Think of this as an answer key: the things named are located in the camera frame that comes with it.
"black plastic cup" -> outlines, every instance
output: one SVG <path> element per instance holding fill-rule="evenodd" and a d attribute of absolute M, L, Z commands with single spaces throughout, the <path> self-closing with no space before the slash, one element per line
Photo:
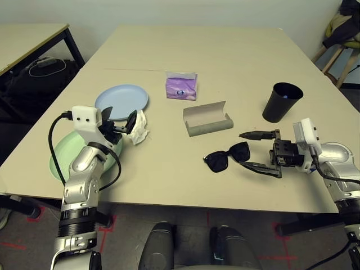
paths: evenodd
<path fill-rule="evenodd" d="M 277 83 L 263 111 L 266 121 L 277 123 L 290 108 L 304 96 L 303 91 L 291 83 Z"/>

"light blue plate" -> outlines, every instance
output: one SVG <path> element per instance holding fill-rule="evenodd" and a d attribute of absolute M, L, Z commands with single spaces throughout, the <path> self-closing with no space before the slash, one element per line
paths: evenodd
<path fill-rule="evenodd" d="M 121 84 L 102 92 L 95 101 L 95 107 L 101 110 L 112 107 L 110 119 L 124 120 L 134 110 L 142 110 L 148 100 L 148 94 L 140 86 Z"/>

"sunglasses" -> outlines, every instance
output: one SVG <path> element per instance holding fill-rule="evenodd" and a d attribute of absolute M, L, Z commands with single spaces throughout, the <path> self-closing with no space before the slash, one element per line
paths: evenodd
<path fill-rule="evenodd" d="M 227 156 L 232 156 L 237 162 L 250 159 L 250 150 L 247 142 L 240 142 L 230 147 L 229 151 L 217 151 L 204 157 L 205 163 L 214 173 L 225 170 L 228 166 Z"/>

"white napkin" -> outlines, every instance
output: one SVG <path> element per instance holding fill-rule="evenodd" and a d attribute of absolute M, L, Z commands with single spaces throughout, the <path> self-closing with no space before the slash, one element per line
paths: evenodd
<path fill-rule="evenodd" d="M 134 145 L 141 143 L 145 140 L 146 135 L 149 133 L 148 130 L 145 129 L 146 126 L 146 117 L 143 111 L 139 111 L 136 115 L 136 124 L 128 135 L 128 137 L 132 140 Z"/>

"white wall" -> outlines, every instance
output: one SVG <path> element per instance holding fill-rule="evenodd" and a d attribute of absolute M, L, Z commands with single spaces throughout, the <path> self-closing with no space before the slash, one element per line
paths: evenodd
<path fill-rule="evenodd" d="M 340 3 L 341 0 L 2 0 L 0 23 L 69 23 L 86 60 L 119 24 L 278 27 L 312 57 Z M 63 44 L 52 52 L 57 57 L 68 56 Z"/>

